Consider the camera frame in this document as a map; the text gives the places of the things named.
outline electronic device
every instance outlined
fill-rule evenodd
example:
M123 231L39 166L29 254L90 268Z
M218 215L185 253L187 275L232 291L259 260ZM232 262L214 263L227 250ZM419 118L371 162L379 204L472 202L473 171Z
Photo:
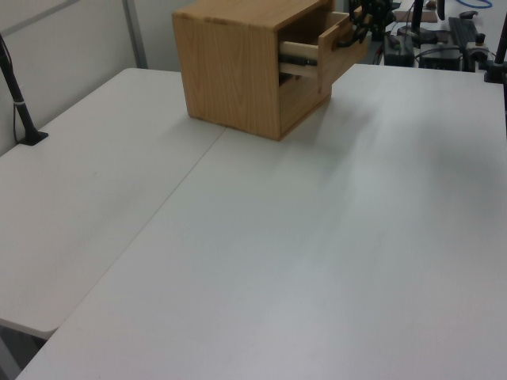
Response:
M487 72L484 74L484 82L505 84L504 60L506 51L507 51L507 14L505 15L504 27L501 30L497 54L495 56L493 64L489 64L487 67Z
M471 20L474 16L477 16L478 12L476 10L468 10L467 12L462 12L459 14L459 18L464 18L465 20Z
M338 48L348 48L356 41L361 43L368 32L373 36L383 36L386 26L396 20L390 0L349 0L349 20L355 25L350 40L338 43Z
M25 99L23 99L16 77L14 76L13 63L10 58L7 45L2 38L2 34L0 34L0 67L2 68L2 73L6 79L10 94L13 97L14 106L17 109L17 113L19 113L23 126L25 127L25 137L21 139L19 143L34 146L48 137L48 134L45 132L39 132L33 126L32 118L30 117L29 110L26 107Z
M419 67L422 69L459 71L461 53L457 46L423 44L419 55Z
M409 36L385 35L383 48L384 65L398 67L414 66L414 46Z
M403 26L398 29L399 36L411 36L414 45L436 44L438 35L435 32L421 28L422 10L424 8L424 0L414 1L414 11L412 13L412 22L409 26ZM445 0L436 0L436 14L441 20L445 19Z
M477 39L477 28L472 20L450 17L449 28L454 44L459 46L459 50L464 53L469 42L475 42Z

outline drawer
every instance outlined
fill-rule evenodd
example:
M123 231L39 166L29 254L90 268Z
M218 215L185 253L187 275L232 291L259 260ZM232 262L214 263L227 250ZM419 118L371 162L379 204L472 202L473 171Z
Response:
M279 72L300 75L317 81L319 91L329 88L354 63L366 56L368 42L337 47L353 34L347 13L315 10L278 32L278 53L285 61L307 61L304 66L279 63Z

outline wood grain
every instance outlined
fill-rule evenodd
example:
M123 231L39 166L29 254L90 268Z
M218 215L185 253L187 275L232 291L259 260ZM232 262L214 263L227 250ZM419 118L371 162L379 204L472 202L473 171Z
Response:
M412 21L412 12L408 13L404 10L396 10L395 17L397 22L408 22ZM436 12L434 10L425 11L421 15L421 22L438 22Z
M281 139L366 49L334 48L352 27L333 7L332 0L200 0L175 12L189 115ZM279 64L279 53L318 65Z
M189 115L276 139L276 36L173 16Z
M332 10L331 6L334 0L199 0L177 12L211 22L278 30L311 10Z
M353 34L348 15L341 15L345 17L318 37L318 81L322 89L330 87L368 53L368 40L351 47L337 47L338 41L349 40Z
M306 119L331 94L331 88L320 91L315 79L293 77L280 87L281 134L285 136Z

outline wooden box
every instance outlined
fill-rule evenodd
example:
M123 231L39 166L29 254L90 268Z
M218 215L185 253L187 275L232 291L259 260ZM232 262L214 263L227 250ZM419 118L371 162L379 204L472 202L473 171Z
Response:
M199 0L173 14L191 117L280 140L366 54L334 0ZM316 66L279 63L279 55Z

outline white tabletop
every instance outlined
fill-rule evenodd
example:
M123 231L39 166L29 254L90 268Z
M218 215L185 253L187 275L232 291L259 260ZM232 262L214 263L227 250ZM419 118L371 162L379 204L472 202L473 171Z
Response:
M483 5L483 3L477 2L476 0L464 1L469 2L470 4ZM414 0L400 0L398 2L402 3L398 10L407 11L412 6ZM496 53L498 49L498 41L500 40L501 29L505 20L505 14L507 13L507 1L493 0L492 3L493 7L489 9L472 9L459 4L456 0L446 0L445 20L441 21L438 19L437 23L423 22L421 23L421 27L428 30L449 30L449 17L458 17L462 12L477 10L478 16L474 16L473 18L475 27L480 33L486 34L486 44L493 53ZM402 27L404 24L405 23L403 22L399 22L395 26L395 30L398 30L398 28ZM392 29L392 26L394 26L394 24L388 26L387 30Z
M505 226L502 87L354 66L226 130L19 379L504 378Z
M0 159L0 325L47 338L224 128L179 74L126 70L44 130Z

